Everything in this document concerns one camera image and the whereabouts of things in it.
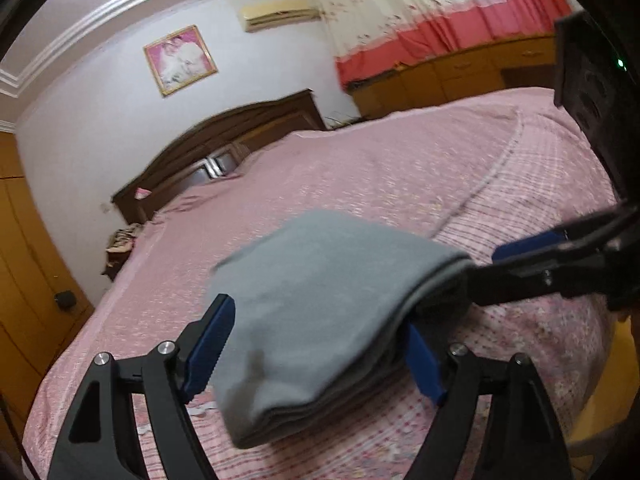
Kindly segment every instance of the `white wall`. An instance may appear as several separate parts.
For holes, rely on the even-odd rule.
[[[123,31],[59,78],[18,121],[17,139],[42,219],[88,297],[110,233],[124,222],[104,212],[111,195],[171,140],[229,108],[314,90],[322,115],[357,116],[339,87],[320,22],[253,34],[237,11],[259,0],[199,0]],[[142,47],[196,24],[220,72],[162,98]]]

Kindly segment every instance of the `pink curtain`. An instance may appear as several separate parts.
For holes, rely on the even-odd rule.
[[[554,30],[567,0],[317,0],[343,86],[460,48]]]

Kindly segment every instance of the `cloth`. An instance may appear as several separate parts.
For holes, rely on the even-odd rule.
[[[136,243],[136,238],[142,232],[142,225],[133,223],[124,229],[118,229],[109,238],[107,254],[129,253]]]
[[[207,305],[229,294],[237,313],[210,383],[234,445],[297,433],[369,391],[402,362],[398,328],[412,307],[449,292],[470,264],[463,251],[328,210],[220,262]]]
[[[343,86],[500,38],[543,34],[567,0],[316,0]]]

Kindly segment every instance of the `gray towel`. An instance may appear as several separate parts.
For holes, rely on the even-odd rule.
[[[206,304],[229,294],[236,325],[210,384],[234,445],[296,433],[396,370],[406,314],[469,264],[462,251],[328,210],[220,262]]]

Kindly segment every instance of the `metal screw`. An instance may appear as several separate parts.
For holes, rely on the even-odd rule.
[[[467,352],[469,352],[469,348],[467,348],[462,343],[453,343],[449,347],[449,352],[451,353],[451,355],[455,355],[456,357],[462,357],[463,355],[466,355]]]
[[[98,366],[102,366],[107,364],[109,362],[109,359],[111,359],[111,356],[107,354],[107,352],[100,352],[94,357],[94,363],[96,363]]]
[[[162,355],[170,354],[175,350],[175,343],[173,341],[163,341],[158,345],[158,351]]]
[[[519,352],[515,355],[515,361],[516,361],[516,364],[519,364],[519,365],[528,365],[531,362],[531,357],[529,357],[528,355],[522,352]]]
[[[543,272],[542,275],[544,276],[545,285],[546,286],[551,286],[552,283],[554,282],[554,279],[551,276],[551,271],[550,270],[545,270],[545,272]]]

